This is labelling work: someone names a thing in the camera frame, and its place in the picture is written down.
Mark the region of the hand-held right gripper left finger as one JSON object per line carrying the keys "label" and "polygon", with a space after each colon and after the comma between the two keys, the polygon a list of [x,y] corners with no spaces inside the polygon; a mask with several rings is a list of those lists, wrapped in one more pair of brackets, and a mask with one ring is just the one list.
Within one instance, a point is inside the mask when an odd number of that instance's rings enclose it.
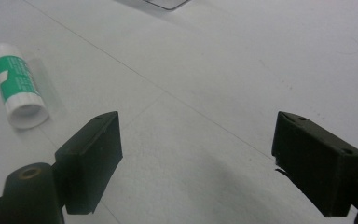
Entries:
{"label": "hand-held right gripper left finger", "polygon": [[122,158],[117,111],[91,119],[56,151],[54,177],[68,214],[95,211]]}

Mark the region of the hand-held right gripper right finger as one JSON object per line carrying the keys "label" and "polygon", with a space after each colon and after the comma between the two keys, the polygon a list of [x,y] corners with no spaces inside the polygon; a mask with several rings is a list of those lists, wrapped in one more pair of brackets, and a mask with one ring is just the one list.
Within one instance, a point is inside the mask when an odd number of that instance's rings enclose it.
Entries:
{"label": "hand-held right gripper right finger", "polygon": [[280,111],[271,150],[276,164],[326,217],[345,217],[358,178],[358,149],[309,119]]}

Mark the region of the green and white glue stick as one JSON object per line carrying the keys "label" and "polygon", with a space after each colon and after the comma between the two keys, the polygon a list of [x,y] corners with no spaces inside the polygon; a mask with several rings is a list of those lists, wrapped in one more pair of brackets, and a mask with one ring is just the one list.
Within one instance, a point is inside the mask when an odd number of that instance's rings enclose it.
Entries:
{"label": "green and white glue stick", "polygon": [[48,119],[48,110],[20,50],[0,43],[0,92],[8,122],[30,129]]}

